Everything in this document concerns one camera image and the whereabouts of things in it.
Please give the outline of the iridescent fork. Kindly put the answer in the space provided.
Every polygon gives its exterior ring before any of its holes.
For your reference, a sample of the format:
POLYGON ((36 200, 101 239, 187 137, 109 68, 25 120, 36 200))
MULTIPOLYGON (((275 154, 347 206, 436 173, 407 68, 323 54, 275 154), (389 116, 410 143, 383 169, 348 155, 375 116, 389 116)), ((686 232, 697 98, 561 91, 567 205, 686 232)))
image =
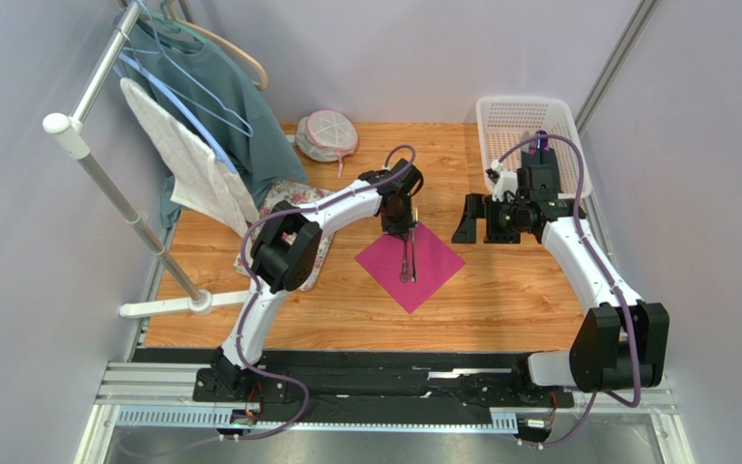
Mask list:
POLYGON ((410 231, 411 277, 412 277, 412 282, 414 282, 414 283, 416 283, 416 279, 417 279, 416 256, 415 256, 416 255, 416 252, 415 252, 415 249, 416 249, 415 239, 416 239, 416 230, 417 230, 417 227, 418 227, 418 221, 416 221, 414 223, 414 226, 411 228, 411 231, 410 231))

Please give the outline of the iridescent gold spoon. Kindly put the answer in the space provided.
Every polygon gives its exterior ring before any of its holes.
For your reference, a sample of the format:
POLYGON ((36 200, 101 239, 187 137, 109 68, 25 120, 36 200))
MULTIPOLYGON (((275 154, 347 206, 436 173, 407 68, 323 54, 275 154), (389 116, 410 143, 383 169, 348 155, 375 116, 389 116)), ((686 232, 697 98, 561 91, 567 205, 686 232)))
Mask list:
POLYGON ((402 254, 402 260, 401 260, 401 271, 400 271, 399 278, 402 282, 408 282, 411 279, 409 239, 406 236, 403 236, 402 241, 403 241, 403 254, 402 254))

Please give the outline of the magenta paper napkin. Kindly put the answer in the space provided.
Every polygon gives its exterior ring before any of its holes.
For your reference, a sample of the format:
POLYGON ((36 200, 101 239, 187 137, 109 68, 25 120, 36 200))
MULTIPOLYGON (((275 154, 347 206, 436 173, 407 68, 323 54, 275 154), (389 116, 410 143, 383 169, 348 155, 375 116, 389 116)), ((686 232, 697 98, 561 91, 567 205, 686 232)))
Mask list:
POLYGON ((405 242, 382 236, 355 256, 367 272, 406 312, 413 313, 464 266, 464 259, 454 252, 424 224, 415 234, 416 281, 400 278, 405 242))

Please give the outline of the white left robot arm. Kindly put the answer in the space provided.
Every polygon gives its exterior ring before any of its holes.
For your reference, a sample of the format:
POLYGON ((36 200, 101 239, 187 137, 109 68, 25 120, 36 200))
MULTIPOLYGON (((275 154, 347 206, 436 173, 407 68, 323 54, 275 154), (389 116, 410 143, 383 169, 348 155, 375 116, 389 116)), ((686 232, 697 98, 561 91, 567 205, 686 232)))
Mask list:
POLYGON ((209 367, 197 373, 194 396, 225 395, 242 399, 251 390, 256 366, 271 325, 292 292, 311 275, 320 243, 361 219, 379 217, 394 234, 414 226, 412 197, 423 185, 422 173, 406 159, 393 167, 367 171, 338 192, 313 203, 286 201, 251 229, 257 238, 246 261, 251 277, 234 330, 215 350, 209 367))

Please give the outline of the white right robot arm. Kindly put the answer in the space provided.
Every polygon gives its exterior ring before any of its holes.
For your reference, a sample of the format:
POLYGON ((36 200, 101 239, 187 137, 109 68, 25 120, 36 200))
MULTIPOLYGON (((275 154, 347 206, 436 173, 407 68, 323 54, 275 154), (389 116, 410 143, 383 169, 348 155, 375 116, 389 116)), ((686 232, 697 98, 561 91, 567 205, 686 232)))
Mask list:
POLYGON ((518 369, 537 388, 611 393, 660 385, 670 317, 647 303, 600 255, 579 203, 560 197, 558 176, 547 164, 524 166, 515 193, 470 193, 452 236, 476 242, 484 220, 487 244, 517 244, 531 234, 558 262, 585 315, 567 350, 525 354, 518 369))

